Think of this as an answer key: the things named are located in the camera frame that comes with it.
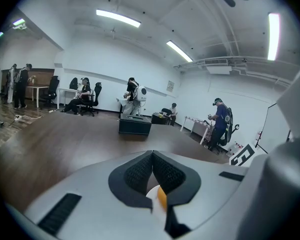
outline bag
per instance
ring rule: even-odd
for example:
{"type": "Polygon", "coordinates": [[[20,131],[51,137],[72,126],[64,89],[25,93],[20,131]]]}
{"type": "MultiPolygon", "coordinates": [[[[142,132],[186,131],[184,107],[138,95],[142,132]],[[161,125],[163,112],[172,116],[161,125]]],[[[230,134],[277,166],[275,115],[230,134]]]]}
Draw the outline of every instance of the bag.
{"type": "Polygon", "coordinates": [[[223,104],[226,107],[226,116],[225,118],[222,117],[224,122],[226,123],[226,129],[224,134],[224,139],[227,143],[230,142],[231,136],[232,136],[232,126],[234,124],[234,115],[232,114],[231,107],[227,107],[225,104],[223,104]]]}
{"type": "Polygon", "coordinates": [[[72,79],[72,81],[70,82],[69,88],[78,90],[78,79],[76,77],[74,79],[72,79]]]}
{"type": "Polygon", "coordinates": [[[138,102],[145,102],[147,99],[147,90],[144,86],[138,85],[135,81],[133,82],[136,88],[133,91],[133,99],[138,102]]]}

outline dark pants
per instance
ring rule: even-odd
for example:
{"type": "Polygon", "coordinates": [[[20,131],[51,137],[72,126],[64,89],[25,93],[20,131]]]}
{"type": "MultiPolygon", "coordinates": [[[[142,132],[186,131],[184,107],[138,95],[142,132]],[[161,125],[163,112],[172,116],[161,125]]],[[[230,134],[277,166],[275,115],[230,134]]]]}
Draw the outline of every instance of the dark pants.
{"type": "Polygon", "coordinates": [[[177,117],[176,117],[175,115],[172,115],[172,116],[171,116],[171,123],[170,123],[171,126],[174,126],[174,125],[175,125],[176,118],[177,118],[177,117]]]}
{"type": "Polygon", "coordinates": [[[208,149],[212,151],[220,141],[222,135],[224,135],[226,132],[226,129],[219,129],[219,128],[214,128],[211,134],[211,140],[209,143],[208,149]]]}
{"type": "Polygon", "coordinates": [[[68,112],[69,110],[72,110],[74,113],[78,113],[77,106],[82,105],[83,102],[80,98],[74,98],[70,101],[68,105],[65,106],[64,112],[68,112]]]}
{"type": "Polygon", "coordinates": [[[15,85],[15,97],[14,97],[14,107],[19,107],[19,100],[20,106],[23,108],[26,106],[25,104],[25,96],[26,96],[26,86],[23,86],[19,83],[15,85]]]}

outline standing person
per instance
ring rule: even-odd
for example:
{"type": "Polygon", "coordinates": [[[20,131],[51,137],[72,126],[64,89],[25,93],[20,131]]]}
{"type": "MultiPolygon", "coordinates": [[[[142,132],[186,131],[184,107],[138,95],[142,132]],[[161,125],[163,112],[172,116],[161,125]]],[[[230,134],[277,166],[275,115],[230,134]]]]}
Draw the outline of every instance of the standing person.
{"type": "Polygon", "coordinates": [[[63,110],[61,110],[62,113],[66,113],[69,110],[72,110],[75,115],[79,115],[77,106],[82,105],[84,102],[87,103],[89,101],[89,94],[91,92],[89,78],[85,77],[82,79],[82,91],[79,92],[79,97],[74,98],[70,101],[68,105],[65,106],[63,110]]]}
{"type": "Polygon", "coordinates": [[[174,125],[175,125],[176,118],[177,118],[177,114],[178,114],[178,111],[177,111],[177,104],[176,104],[176,103],[172,103],[172,106],[170,107],[170,110],[171,110],[171,112],[172,112],[172,115],[171,115],[171,123],[170,123],[170,125],[171,125],[171,126],[174,126],[174,125]]]}
{"type": "Polygon", "coordinates": [[[15,69],[17,68],[17,64],[13,64],[8,74],[8,103],[12,102],[14,96],[14,84],[15,84],[15,69]]]}
{"type": "Polygon", "coordinates": [[[128,104],[125,106],[123,113],[136,116],[138,109],[140,108],[140,101],[134,99],[134,91],[139,86],[134,77],[130,77],[128,80],[128,86],[126,88],[127,93],[123,95],[124,98],[129,97],[128,104]]]}
{"type": "Polygon", "coordinates": [[[227,129],[227,123],[225,118],[227,116],[227,107],[223,103],[222,99],[216,98],[214,100],[213,106],[216,105],[216,113],[213,116],[208,116],[209,120],[215,120],[214,129],[211,134],[211,141],[209,143],[208,149],[212,151],[220,141],[221,137],[225,134],[227,129]]]}
{"type": "Polygon", "coordinates": [[[26,64],[24,68],[20,69],[18,75],[15,78],[15,98],[14,109],[24,109],[27,107],[25,104],[26,88],[28,85],[28,71],[32,69],[31,64],[26,64]]]}

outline white ceiling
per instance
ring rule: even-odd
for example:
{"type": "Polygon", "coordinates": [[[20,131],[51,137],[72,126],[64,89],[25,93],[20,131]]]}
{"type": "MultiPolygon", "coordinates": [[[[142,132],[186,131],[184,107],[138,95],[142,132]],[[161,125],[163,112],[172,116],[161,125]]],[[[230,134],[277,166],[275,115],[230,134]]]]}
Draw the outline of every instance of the white ceiling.
{"type": "Polygon", "coordinates": [[[132,43],[171,66],[185,63],[166,42],[172,40],[193,60],[221,56],[268,56],[268,13],[281,16],[277,60],[249,65],[249,70],[293,79],[300,66],[300,29],[279,0],[47,0],[67,28],[132,43]],[[96,15],[96,9],[117,12],[141,22],[139,28],[96,15]]]}

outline office chair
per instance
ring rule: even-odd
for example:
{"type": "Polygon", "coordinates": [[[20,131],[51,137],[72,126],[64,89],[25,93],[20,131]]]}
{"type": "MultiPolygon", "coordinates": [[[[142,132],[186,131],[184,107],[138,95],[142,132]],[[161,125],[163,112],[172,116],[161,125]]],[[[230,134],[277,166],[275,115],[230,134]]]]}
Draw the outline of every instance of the office chair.
{"type": "Polygon", "coordinates": [[[54,75],[50,80],[48,92],[43,93],[40,96],[41,99],[46,100],[46,104],[48,105],[49,108],[51,106],[51,103],[54,104],[54,102],[52,100],[54,100],[57,97],[57,88],[58,88],[59,82],[60,81],[58,80],[58,76],[54,75]]]}
{"type": "Polygon", "coordinates": [[[167,109],[167,108],[163,108],[161,109],[161,112],[162,113],[166,113],[166,114],[163,114],[163,116],[166,118],[166,125],[168,126],[170,124],[170,115],[172,115],[172,111],[170,109],[167,109]]]}
{"type": "Polygon", "coordinates": [[[94,88],[95,101],[94,101],[94,104],[93,104],[93,105],[94,105],[95,107],[99,105],[99,102],[98,102],[98,96],[99,96],[101,90],[102,90],[102,85],[101,85],[100,82],[97,82],[97,83],[95,84],[95,88],[94,88]]]}
{"type": "Polygon", "coordinates": [[[95,116],[95,114],[94,114],[94,99],[95,99],[94,90],[91,90],[91,93],[88,96],[89,96],[89,101],[84,102],[82,100],[80,114],[81,114],[81,116],[83,116],[84,113],[90,112],[90,114],[94,117],[95,116]]]}

